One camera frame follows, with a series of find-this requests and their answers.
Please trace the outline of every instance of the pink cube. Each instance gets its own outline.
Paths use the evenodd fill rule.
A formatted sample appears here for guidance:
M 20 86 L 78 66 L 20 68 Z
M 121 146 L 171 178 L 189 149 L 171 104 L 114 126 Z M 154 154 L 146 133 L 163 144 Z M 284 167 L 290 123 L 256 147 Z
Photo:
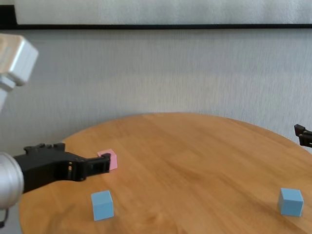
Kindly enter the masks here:
M 117 168 L 117 155 L 115 154 L 115 152 L 112 149 L 109 149 L 109 150 L 98 152 L 97 155 L 101 157 L 101 155 L 107 154 L 107 153 L 111 154 L 111 163 L 109 165 L 109 170 L 111 171 Z

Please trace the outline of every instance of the small block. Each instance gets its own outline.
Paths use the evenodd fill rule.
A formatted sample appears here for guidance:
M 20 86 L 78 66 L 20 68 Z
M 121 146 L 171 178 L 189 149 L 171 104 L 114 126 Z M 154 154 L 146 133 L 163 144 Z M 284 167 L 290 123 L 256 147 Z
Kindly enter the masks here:
M 300 190 L 281 188 L 278 206 L 282 215 L 301 216 L 303 204 Z
M 115 152 L 112 149 L 109 149 L 109 150 L 98 152 L 97 155 L 101 157 L 101 155 L 107 154 L 107 153 L 111 154 L 111 163 L 109 165 L 109 170 L 111 171 L 117 168 L 117 155 L 115 154 Z
M 109 191 L 91 194 L 94 221 L 111 218 L 114 216 L 114 206 Z

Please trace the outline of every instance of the wood grain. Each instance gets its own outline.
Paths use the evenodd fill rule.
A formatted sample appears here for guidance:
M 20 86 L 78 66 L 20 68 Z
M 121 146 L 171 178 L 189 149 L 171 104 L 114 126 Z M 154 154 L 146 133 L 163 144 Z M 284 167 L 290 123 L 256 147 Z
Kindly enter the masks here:
M 24 234 L 309 234 L 312 157 L 268 130 L 222 117 L 151 114 L 91 127 L 65 141 L 90 158 L 112 148 L 118 169 L 25 194 Z M 281 187 L 305 199 L 281 216 Z M 90 195 L 110 190 L 115 217 L 94 222 Z

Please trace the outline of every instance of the white wall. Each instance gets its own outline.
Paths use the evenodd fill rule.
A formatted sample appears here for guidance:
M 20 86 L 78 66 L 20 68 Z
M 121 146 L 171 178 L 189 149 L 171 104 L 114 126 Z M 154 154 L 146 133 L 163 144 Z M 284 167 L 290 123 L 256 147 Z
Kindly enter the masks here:
M 0 5 L 14 5 L 14 0 L 0 0 Z
M 40 51 L 0 115 L 0 149 L 147 112 L 312 128 L 312 30 L 19 31 Z

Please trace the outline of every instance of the wooden table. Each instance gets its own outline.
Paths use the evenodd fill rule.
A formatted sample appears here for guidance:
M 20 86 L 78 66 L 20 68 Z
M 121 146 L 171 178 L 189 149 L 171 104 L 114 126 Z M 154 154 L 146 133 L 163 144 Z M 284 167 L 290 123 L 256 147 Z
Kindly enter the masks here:
M 155 114 L 106 122 L 65 143 L 86 158 L 112 148 L 118 169 L 25 194 L 24 234 L 312 233 L 312 157 L 268 130 L 221 117 Z M 302 217 L 279 213 L 281 187 L 301 190 Z M 90 195 L 104 190 L 115 217 L 94 222 Z

